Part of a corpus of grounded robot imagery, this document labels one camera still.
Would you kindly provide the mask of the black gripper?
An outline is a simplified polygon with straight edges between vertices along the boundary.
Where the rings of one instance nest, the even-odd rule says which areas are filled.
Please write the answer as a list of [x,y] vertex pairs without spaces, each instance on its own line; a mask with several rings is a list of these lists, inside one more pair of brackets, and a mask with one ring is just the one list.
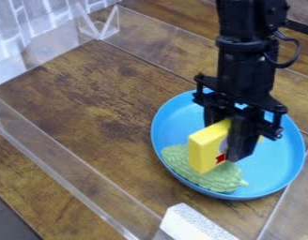
[[277,40],[216,38],[216,76],[194,75],[193,102],[204,108],[208,127],[230,119],[226,159],[253,154],[258,135],[274,141],[286,107],[270,96],[277,69]]

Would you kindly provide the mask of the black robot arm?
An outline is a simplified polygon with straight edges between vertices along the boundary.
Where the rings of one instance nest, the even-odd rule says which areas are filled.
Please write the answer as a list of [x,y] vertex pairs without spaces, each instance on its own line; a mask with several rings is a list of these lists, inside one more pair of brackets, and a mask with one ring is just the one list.
[[257,138],[281,137],[286,107],[270,96],[277,60],[277,27],[285,21],[285,0],[216,0],[218,17],[214,77],[194,75],[193,102],[204,108],[204,125],[226,119],[225,159],[250,156]]

